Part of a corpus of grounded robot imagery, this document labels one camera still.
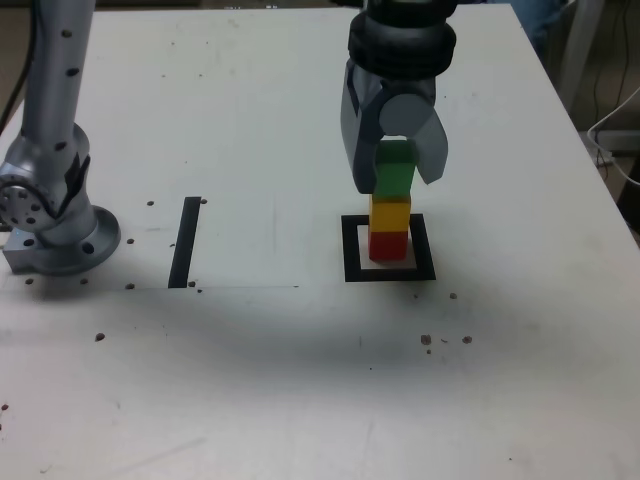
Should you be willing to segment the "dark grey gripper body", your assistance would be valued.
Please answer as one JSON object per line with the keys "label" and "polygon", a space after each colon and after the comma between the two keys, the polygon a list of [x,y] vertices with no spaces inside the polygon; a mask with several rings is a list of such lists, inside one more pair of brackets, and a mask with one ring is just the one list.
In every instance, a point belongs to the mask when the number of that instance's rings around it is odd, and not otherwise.
{"label": "dark grey gripper body", "polygon": [[380,86],[380,95],[385,99],[402,94],[416,95],[422,99],[436,98],[436,79],[434,77],[421,80],[399,80],[375,75],[374,78]]}

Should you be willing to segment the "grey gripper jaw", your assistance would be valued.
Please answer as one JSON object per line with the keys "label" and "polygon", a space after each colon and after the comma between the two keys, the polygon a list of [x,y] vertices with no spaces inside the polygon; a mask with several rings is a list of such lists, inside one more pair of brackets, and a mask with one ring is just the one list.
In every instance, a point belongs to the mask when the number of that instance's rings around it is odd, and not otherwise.
{"label": "grey gripper jaw", "polygon": [[434,106],[416,94],[399,94],[382,106],[379,124],[387,136],[405,137],[416,155],[425,184],[439,180],[448,156],[448,140]]}
{"label": "grey gripper jaw", "polygon": [[376,149],[383,136],[379,116],[387,100],[388,92],[383,88],[381,78],[348,60],[340,126],[353,180],[361,194],[373,193],[376,186]]}

